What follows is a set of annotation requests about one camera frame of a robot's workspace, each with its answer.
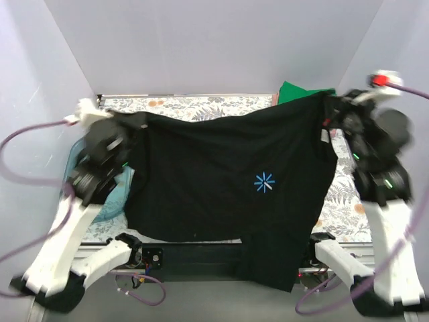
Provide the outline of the black t-shirt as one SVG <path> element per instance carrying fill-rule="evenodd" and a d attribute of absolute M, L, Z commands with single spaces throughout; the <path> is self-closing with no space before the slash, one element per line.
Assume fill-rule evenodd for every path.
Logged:
<path fill-rule="evenodd" d="M 129 229 L 165 242 L 239 239 L 237 274 L 290 292 L 333 181 L 321 91 L 242 116 L 148 113 L 129 158 Z"/>

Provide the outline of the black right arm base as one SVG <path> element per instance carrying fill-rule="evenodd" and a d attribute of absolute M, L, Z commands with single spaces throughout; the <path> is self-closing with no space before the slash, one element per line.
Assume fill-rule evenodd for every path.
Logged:
<path fill-rule="evenodd" d="M 309 260 L 303 263 L 303 266 L 298 269 L 298 277 L 304 275 L 320 275 L 328 272 L 328 266 L 322 262 Z"/>

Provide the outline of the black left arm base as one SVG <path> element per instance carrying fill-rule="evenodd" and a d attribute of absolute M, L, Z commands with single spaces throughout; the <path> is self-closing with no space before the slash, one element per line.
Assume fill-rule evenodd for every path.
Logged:
<path fill-rule="evenodd" d="M 133 250 L 129 261 L 125 264 L 128 268 L 148 268 L 159 270 L 163 266 L 164 251 L 161 248 L 143 248 Z"/>

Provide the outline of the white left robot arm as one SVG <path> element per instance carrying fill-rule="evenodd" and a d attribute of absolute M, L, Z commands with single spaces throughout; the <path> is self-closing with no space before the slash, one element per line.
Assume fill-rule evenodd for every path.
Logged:
<path fill-rule="evenodd" d="M 66 121 L 88 129 L 83 159 L 64 181 L 52 227 L 38 240 L 42 248 L 36 259 L 10 282 L 18 296 L 33 297 L 57 313 L 71 312 L 87 288 L 116 267 L 136 268 L 143 259 L 140 240 L 122 233 L 89 257 L 73 262 L 87 228 L 127 165 L 131 136 L 147 126 L 145 115 L 96 111 Z"/>

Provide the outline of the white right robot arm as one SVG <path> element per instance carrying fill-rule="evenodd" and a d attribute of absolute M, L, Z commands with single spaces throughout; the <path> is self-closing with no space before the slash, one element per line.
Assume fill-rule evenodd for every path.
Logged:
<path fill-rule="evenodd" d="M 310 266 L 326 264 L 348 286 L 354 307 L 365 317 L 428 311 L 412 247 L 425 208 L 412 207 L 410 177 L 398 159 L 411 140 L 410 121 L 395 109 L 372 114 L 378 102 L 405 91 L 388 82 L 337 98 L 322 128 L 324 142 L 330 141 L 329 129 L 341 129 L 353 155 L 353 178 L 369 223 L 375 267 L 361 263 L 327 233 L 313 234 L 303 257 Z"/>

